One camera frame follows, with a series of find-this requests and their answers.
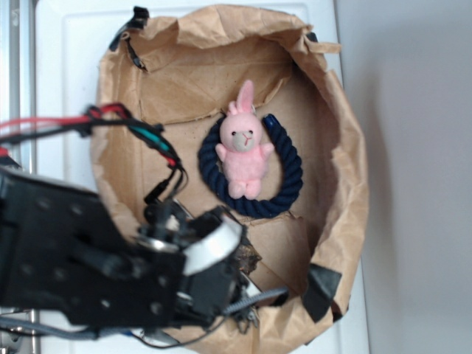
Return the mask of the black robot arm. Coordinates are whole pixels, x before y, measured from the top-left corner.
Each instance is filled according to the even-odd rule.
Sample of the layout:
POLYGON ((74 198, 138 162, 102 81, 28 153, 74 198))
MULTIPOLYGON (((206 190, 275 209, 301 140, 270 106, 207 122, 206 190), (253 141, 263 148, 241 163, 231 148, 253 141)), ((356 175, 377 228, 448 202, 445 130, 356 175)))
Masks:
POLYGON ((246 229, 221 206, 145 207, 127 241, 91 191, 1 169, 1 304, 94 329, 208 327, 250 311, 237 260, 246 229))

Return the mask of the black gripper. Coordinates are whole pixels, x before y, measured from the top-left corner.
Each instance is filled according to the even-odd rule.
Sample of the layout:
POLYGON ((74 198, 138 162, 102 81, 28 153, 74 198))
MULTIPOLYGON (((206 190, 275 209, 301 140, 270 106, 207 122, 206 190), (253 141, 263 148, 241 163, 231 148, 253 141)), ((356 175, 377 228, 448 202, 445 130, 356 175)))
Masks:
POLYGON ((105 211, 81 222, 68 243, 66 312, 92 327, 207 327, 240 311, 250 286, 235 253, 246 228, 224 207, 188 218, 176 204, 152 205, 134 242, 105 211))

